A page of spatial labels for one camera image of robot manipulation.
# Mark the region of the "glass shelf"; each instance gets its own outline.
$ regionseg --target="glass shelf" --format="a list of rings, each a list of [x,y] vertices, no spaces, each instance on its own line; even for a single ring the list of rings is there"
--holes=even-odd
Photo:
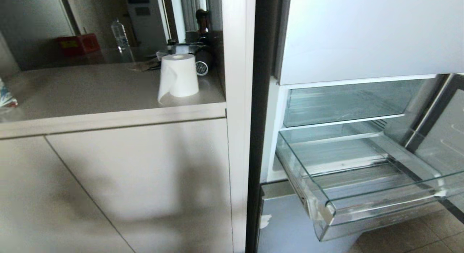
[[[403,114],[426,80],[291,89],[283,124],[294,127]]]
[[[281,131],[276,154],[320,240],[440,210],[464,192],[464,167],[441,172],[371,121]]]

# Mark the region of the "refrigerator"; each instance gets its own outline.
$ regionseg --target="refrigerator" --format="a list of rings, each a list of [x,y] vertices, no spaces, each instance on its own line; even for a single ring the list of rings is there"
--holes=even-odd
[[[444,208],[464,221],[464,0],[256,9],[248,250],[343,253]]]

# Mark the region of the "beige countertop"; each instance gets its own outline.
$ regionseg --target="beige countertop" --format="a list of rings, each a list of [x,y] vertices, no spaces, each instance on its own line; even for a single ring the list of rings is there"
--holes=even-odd
[[[19,106],[0,115],[0,138],[225,116],[214,71],[199,76],[197,94],[167,94],[159,103],[160,71],[129,70],[133,65],[50,68],[7,78]]]

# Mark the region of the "white paper towel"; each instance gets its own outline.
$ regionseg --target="white paper towel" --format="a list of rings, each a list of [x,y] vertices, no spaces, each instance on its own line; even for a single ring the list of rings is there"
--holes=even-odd
[[[163,56],[161,60],[161,82],[159,83],[158,101],[168,92],[177,97],[198,93],[194,55],[175,54]]]

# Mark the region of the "beige cabinet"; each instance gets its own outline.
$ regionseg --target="beige cabinet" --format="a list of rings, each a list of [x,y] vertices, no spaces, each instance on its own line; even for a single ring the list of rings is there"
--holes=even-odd
[[[232,252],[225,118],[46,138],[136,252]]]
[[[42,137],[0,141],[0,251],[132,252]]]

